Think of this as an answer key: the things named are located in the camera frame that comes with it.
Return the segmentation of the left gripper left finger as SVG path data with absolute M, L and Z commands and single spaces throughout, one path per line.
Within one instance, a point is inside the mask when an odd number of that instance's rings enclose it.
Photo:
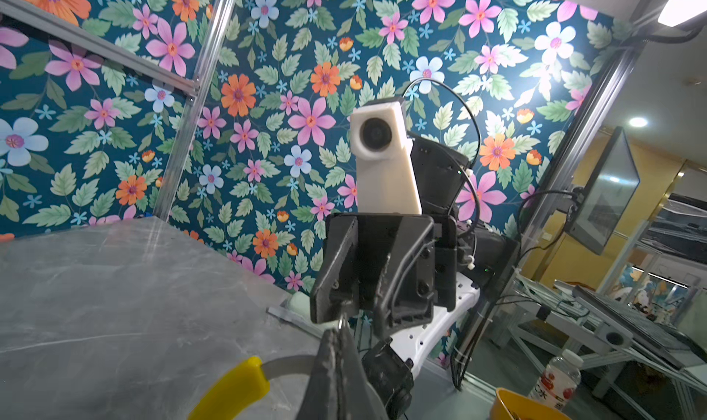
M 341 332 L 327 330 L 314 359 L 302 404 L 296 420 L 335 420 L 339 418 L 338 365 Z

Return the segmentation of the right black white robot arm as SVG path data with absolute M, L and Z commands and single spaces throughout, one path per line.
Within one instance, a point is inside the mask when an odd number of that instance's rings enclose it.
M 397 419 L 441 337 L 498 296 L 518 245 L 464 227 L 453 203 L 469 180 L 462 154 L 416 137 L 410 157 L 421 215 L 328 217 L 310 316 L 328 323 L 299 410 L 302 419 Z

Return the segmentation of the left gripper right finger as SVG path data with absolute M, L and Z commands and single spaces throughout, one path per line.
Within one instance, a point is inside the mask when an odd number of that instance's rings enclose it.
M 386 419 L 385 406 L 368 382 L 351 330 L 339 330 L 339 418 Z

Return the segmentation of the grey yellow keyring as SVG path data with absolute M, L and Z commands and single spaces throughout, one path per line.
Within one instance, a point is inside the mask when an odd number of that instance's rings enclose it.
M 270 392 L 272 379 L 288 375 L 309 375 L 314 361 L 313 355 L 280 357 L 265 363 L 259 357 L 250 357 L 217 381 L 188 418 L 234 419 Z

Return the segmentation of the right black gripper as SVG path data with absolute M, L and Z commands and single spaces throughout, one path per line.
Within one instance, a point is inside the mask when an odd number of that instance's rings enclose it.
M 328 218 L 323 261 L 310 293 L 314 324 L 374 314 L 375 336 L 456 309 L 456 220 L 448 215 L 342 213 Z

